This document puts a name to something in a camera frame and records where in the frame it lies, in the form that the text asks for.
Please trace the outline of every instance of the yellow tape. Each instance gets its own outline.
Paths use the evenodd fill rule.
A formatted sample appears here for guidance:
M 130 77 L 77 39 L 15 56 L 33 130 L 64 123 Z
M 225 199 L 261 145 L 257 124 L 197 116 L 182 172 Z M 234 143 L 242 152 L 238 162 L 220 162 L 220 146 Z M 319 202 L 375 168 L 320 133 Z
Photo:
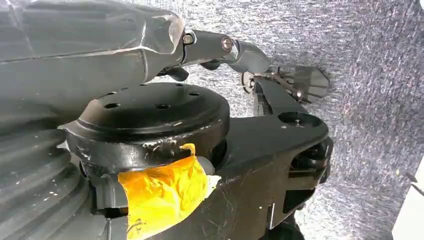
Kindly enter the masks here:
M 220 177 L 205 174 L 194 144 L 181 148 L 190 149 L 191 156 L 166 166 L 118 175 L 128 200 L 127 240 L 144 240 L 176 225 L 216 187 Z

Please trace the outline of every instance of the robotic arm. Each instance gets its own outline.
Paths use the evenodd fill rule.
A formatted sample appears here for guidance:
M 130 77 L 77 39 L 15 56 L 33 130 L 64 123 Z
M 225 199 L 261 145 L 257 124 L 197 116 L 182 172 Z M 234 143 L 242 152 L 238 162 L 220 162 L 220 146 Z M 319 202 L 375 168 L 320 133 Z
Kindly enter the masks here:
M 150 239 L 301 239 L 293 214 L 325 182 L 333 148 L 301 105 L 326 94 L 319 70 L 270 65 L 253 44 L 119 1 L 0 0 L 0 23 L 0 240 L 126 239 L 116 175 L 172 163 L 184 143 L 222 180 Z M 203 87 L 146 84 L 183 81 L 193 64 L 242 73 L 257 117 L 231 118 Z

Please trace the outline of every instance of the gray carpet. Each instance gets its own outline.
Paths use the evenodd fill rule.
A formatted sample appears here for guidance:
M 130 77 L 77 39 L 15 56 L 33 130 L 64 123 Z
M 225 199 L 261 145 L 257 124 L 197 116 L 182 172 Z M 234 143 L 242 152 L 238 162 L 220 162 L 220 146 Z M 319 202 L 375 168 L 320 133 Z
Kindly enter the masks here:
M 423 11 L 414 0 L 136 0 L 172 10 L 193 29 L 257 44 L 274 64 L 320 68 L 330 94 L 308 110 L 335 142 L 330 181 L 297 218 L 306 239 L 388 239 L 424 153 Z M 188 82 L 252 116 L 229 67 L 187 69 Z

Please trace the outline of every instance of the white surface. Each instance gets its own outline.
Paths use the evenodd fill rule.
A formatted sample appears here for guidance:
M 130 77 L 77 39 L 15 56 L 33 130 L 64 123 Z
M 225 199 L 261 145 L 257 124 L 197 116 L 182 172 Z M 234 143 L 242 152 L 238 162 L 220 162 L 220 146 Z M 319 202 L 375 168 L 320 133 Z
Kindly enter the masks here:
M 415 184 L 424 191 L 424 157 L 416 171 Z M 424 239 L 424 196 L 411 187 L 406 194 L 399 216 L 393 227 L 393 240 Z

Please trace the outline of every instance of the hex bolt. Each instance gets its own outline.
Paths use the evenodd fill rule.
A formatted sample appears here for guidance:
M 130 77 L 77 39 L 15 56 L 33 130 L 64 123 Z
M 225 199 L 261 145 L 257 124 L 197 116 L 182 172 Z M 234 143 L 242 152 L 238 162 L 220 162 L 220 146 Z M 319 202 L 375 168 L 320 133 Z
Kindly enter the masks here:
M 222 45 L 222 49 L 225 52 L 229 53 L 231 52 L 231 49 L 233 48 L 233 41 L 231 41 L 231 38 L 229 38 L 228 36 L 224 36 L 222 38 L 221 45 Z
M 192 44 L 194 41 L 195 40 L 193 39 L 193 37 L 190 34 L 186 34 L 182 37 L 182 42 L 185 45 Z

